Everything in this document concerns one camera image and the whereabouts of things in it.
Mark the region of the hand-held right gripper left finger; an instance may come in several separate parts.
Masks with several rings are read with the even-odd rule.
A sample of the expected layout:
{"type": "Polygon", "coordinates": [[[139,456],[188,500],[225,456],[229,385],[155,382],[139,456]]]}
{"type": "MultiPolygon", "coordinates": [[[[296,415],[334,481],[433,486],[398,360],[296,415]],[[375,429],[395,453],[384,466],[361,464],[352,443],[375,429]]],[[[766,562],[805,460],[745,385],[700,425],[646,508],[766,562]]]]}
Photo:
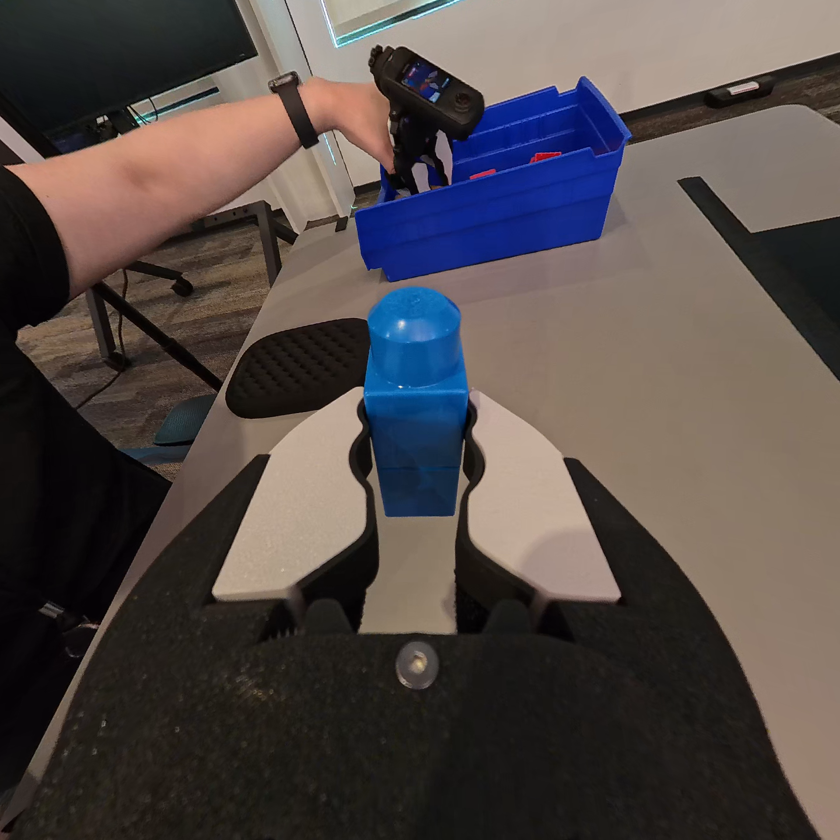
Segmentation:
{"type": "Polygon", "coordinates": [[[356,386],[269,452],[214,600],[282,601],[301,617],[325,598],[361,618],[379,570],[372,467],[363,388],[356,386]]]}

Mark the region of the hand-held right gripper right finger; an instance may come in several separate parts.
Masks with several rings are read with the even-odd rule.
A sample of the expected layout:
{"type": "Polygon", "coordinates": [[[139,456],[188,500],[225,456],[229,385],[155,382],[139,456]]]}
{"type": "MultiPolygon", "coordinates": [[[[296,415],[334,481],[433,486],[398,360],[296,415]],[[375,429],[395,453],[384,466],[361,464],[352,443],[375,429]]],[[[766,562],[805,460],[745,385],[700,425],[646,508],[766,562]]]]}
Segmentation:
{"type": "Polygon", "coordinates": [[[469,393],[456,530],[458,622],[499,602],[542,622],[554,604],[616,605],[622,594],[561,452],[487,394],[469,393]]]}

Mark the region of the blue plastic bin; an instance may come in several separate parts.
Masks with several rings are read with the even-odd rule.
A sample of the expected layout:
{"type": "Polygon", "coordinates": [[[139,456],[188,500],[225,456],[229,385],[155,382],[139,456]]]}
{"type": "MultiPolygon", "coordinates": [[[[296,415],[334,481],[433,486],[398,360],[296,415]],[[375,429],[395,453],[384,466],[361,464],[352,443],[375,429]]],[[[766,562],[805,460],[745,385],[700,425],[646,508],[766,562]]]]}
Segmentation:
{"type": "Polygon", "coordinates": [[[397,281],[597,239],[630,138],[587,77],[492,104],[455,142],[451,185],[356,213],[362,259],[397,281]]]}

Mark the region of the blue mega block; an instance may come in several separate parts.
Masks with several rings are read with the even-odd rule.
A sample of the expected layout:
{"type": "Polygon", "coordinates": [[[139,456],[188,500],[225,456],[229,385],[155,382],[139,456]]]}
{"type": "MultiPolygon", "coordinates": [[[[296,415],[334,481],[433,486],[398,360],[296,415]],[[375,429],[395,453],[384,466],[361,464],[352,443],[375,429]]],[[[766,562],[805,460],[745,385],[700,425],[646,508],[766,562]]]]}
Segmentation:
{"type": "Polygon", "coordinates": [[[456,468],[469,393],[460,310],[437,290],[400,287],[373,306],[367,323],[364,406],[377,465],[456,468]]]}
{"type": "Polygon", "coordinates": [[[460,466],[391,468],[377,466],[388,518],[448,518],[455,515],[460,466]]]}

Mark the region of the person's left forearm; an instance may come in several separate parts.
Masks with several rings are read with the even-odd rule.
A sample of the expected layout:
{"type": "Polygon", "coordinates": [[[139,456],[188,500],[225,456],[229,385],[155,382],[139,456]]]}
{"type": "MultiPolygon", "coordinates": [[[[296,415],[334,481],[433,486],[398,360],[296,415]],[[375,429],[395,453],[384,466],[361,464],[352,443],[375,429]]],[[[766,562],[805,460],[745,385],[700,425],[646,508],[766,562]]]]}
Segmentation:
{"type": "Polygon", "coordinates": [[[48,320],[300,148],[277,94],[2,167],[2,326],[48,320]]]}

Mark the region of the person's left hand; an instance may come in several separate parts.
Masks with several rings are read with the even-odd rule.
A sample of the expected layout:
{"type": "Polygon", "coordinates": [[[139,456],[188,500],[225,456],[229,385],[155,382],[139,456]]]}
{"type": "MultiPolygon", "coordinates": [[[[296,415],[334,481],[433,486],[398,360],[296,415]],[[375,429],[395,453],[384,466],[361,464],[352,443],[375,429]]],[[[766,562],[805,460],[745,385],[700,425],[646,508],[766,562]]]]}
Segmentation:
{"type": "Polygon", "coordinates": [[[390,103],[374,82],[325,80],[327,122],[353,145],[396,173],[390,103]]]}

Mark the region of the white framed window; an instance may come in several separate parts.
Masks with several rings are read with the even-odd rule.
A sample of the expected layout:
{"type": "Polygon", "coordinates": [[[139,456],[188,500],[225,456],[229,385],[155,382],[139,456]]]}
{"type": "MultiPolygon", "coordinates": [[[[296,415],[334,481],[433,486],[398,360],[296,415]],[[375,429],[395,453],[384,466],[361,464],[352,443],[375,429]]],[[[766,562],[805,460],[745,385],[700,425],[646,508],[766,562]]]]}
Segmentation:
{"type": "Polygon", "coordinates": [[[330,38],[337,48],[376,35],[402,22],[434,14],[458,1],[321,1],[330,38]]]}

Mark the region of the black wristband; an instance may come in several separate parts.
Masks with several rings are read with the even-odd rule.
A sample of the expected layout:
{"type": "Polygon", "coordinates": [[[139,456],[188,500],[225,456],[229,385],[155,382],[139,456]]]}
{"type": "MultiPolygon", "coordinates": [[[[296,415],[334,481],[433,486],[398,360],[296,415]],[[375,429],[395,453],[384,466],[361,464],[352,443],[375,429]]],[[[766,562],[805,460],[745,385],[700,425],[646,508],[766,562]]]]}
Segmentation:
{"type": "Polygon", "coordinates": [[[282,102],[300,146],[309,150],[320,142],[320,136],[309,118],[300,94],[301,79],[295,70],[285,72],[268,81],[270,93],[282,102]]]}

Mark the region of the dark office chair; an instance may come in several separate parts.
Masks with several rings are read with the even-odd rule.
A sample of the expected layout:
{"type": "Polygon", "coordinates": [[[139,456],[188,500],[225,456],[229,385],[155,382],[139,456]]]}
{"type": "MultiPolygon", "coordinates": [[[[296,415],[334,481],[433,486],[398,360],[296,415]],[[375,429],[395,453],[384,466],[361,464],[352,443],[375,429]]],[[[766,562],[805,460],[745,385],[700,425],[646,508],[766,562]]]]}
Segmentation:
{"type": "Polygon", "coordinates": [[[182,463],[215,399],[216,394],[212,393],[178,403],[165,417],[152,446],[123,448],[122,452],[148,467],[182,463]]]}

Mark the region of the black oval pad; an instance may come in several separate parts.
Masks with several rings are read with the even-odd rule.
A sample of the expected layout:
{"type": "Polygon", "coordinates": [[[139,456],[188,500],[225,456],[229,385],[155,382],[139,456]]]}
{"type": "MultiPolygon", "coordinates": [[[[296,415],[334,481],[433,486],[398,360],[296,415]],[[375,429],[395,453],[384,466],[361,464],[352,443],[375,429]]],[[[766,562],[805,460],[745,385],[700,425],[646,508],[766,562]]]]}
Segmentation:
{"type": "Polygon", "coordinates": [[[241,355],[227,384],[227,408],[253,419],[318,411],[364,384],[367,321],[341,318],[275,332],[241,355]]]}

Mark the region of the black rolling stand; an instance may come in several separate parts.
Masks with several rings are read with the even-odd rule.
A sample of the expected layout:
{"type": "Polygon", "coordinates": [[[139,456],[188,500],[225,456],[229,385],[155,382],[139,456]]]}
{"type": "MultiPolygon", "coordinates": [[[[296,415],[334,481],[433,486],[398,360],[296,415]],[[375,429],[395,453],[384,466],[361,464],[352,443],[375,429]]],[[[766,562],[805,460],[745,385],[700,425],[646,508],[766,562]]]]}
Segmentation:
{"type": "MultiPolygon", "coordinates": [[[[298,238],[298,235],[288,225],[283,224],[278,216],[279,214],[268,202],[254,201],[202,217],[191,223],[186,233],[179,234],[175,238],[189,239],[242,225],[255,226],[259,231],[268,282],[272,285],[282,268],[278,243],[281,241],[293,245],[298,238]]],[[[194,292],[193,284],[184,277],[181,271],[157,266],[144,260],[136,260],[122,270],[120,292],[110,288],[104,281],[87,290],[85,300],[96,334],[101,361],[115,371],[116,376],[121,375],[130,367],[131,362],[124,349],[122,332],[123,321],[127,320],[180,366],[196,375],[213,391],[218,392],[222,387],[221,380],[185,347],[154,325],[128,302],[126,294],[130,272],[168,280],[171,282],[171,290],[182,298],[190,297],[194,292]]]]}

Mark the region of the person's black shirt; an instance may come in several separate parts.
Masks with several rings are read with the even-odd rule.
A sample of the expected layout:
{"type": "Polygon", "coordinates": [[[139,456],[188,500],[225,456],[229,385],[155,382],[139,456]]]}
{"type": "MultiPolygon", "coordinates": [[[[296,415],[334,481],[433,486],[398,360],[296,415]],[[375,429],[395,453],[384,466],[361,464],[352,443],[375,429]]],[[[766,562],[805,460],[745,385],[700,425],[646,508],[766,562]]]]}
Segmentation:
{"type": "Polygon", "coordinates": [[[17,786],[170,488],[48,382],[18,331],[70,299],[59,234],[2,168],[1,790],[17,786]]]}

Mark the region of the black power strip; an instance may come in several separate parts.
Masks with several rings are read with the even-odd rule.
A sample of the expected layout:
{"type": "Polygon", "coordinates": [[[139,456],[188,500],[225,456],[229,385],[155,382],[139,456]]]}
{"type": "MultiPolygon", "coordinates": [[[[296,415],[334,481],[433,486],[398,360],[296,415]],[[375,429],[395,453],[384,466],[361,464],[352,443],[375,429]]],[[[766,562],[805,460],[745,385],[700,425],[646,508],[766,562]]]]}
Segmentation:
{"type": "Polygon", "coordinates": [[[768,97],[774,90],[777,77],[763,75],[728,86],[713,88],[703,94],[702,101],[711,109],[724,109],[733,105],[768,97]]]}

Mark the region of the large black screen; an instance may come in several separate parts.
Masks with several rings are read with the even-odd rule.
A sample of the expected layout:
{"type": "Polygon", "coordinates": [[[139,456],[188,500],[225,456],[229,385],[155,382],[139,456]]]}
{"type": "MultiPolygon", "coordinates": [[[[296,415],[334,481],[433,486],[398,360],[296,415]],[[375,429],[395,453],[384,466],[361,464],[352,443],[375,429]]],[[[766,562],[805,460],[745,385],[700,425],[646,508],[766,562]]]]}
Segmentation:
{"type": "Polygon", "coordinates": [[[2,96],[49,133],[256,57],[233,1],[2,1],[2,96]]]}

